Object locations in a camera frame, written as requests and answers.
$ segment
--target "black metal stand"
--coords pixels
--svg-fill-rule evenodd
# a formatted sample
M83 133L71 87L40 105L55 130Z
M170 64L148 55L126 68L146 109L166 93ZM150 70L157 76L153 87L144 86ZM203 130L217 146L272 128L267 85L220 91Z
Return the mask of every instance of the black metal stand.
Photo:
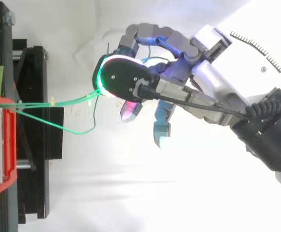
M46 102L46 51L41 46L27 48L26 40L12 42L12 27L5 21L9 12L0 2L0 66L4 66L1 95L15 102ZM21 51L19 59L13 59L13 50ZM63 108L24 112L63 125ZM26 223L25 214L48 216L49 160L62 158L62 130L20 115L16 124L17 160L27 160L29 166L17 169L17 182L0 193L0 232L17 232L18 223Z

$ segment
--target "black coiled cable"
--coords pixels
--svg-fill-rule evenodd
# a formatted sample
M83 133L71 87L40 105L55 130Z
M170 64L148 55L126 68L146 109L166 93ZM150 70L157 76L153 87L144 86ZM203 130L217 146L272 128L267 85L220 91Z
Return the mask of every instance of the black coiled cable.
M267 118L281 115L281 100L266 100L246 107L248 117Z

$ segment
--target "white backdrop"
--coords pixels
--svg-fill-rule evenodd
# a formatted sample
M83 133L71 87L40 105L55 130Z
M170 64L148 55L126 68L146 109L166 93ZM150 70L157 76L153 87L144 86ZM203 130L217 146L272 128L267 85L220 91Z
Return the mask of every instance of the white backdrop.
M128 25L155 23L191 37L247 1L4 2L16 15L14 38L48 50L48 97L62 101L92 91L97 58L108 42L116 48ZM256 39L281 61L281 0L252 1L221 27ZM143 49L139 56L146 53ZM160 151L153 141L156 102L146 103L128 124L120 120L122 103L100 97L93 132L64 132L63 160L50 165L51 212L43 220L28 216L21 232L281 231L280 184L228 128L178 108L171 141ZM92 112L87 103L67 107L64 125L87 130Z

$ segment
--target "metal rod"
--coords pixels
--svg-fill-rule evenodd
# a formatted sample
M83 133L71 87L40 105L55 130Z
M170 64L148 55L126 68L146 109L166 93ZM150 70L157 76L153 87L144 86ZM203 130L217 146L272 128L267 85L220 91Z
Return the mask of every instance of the metal rod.
M13 60L20 60L23 51L13 51Z
M18 159L17 160L17 169L31 169L29 160L27 160L27 159Z
M23 146L23 149L25 151L26 157L28 159L28 162L31 166L31 170L36 171L36 167L34 165L34 161L33 161L33 155L31 152L31 148L27 139L27 136L25 134L25 129L23 127L23 124L21 122L21 118L19 116L19 114L17 114L16 116L16 128L17 128L17 134L19 136L19 140Z

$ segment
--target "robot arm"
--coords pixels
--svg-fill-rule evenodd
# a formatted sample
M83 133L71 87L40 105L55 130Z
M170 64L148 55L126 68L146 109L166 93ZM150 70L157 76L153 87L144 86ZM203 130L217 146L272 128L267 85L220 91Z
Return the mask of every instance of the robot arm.
M170 51L177 58L171 77L135 60L138 44ZM163 101L157 122L167 122L177 105L208 123L229 126L281 183L281 90L274 85L279 73L266 50L236 33L205 26L189 40L170 28L139 24L128 27L118 49L101 58L93 83L135 104ZM196 89L185 86L189 78Z

